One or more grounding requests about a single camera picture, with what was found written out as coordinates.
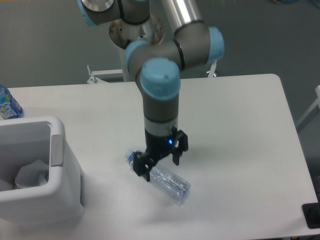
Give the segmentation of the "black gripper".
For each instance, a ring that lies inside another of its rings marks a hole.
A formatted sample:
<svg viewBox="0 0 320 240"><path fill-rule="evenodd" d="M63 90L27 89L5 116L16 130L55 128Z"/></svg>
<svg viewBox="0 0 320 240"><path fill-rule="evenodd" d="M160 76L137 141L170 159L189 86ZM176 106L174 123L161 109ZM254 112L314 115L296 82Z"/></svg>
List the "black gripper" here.
<svg viewBox="0 0 320 240"><path fill-rule="evenodd" d="M188 151L189 141L188 136L182 130L177 130L173 127L169 135L157 136L148 132L146 129L145 141L146 152L136 151L133 155L133 170L139 177L150 181L150 163L156 166L163 158L172 154L173 163L178 166L180 164L180 157L183 152Z"/></svg>

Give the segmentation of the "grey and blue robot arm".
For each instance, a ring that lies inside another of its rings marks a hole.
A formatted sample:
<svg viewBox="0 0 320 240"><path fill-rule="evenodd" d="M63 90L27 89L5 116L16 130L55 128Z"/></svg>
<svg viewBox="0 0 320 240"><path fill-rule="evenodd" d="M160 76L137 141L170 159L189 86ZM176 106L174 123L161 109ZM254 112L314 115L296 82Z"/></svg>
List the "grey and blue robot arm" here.
<svg viewBox="0 0 320 240"><path fill-rule="evenodd" d="M159 44L151 43L154 27L144 36L132 32L151 22L148 0L80 0L77 4L88 25L124 23L118 36L125 43L125 68L142 95L146 142L145 152L133 157L133 170L149 181L159 160L172 155L178 165L189 148L188 136L178 129L180 73L221 59L224 38L216 27L204 23L194 0L162 2L174 38Z"/></svg>

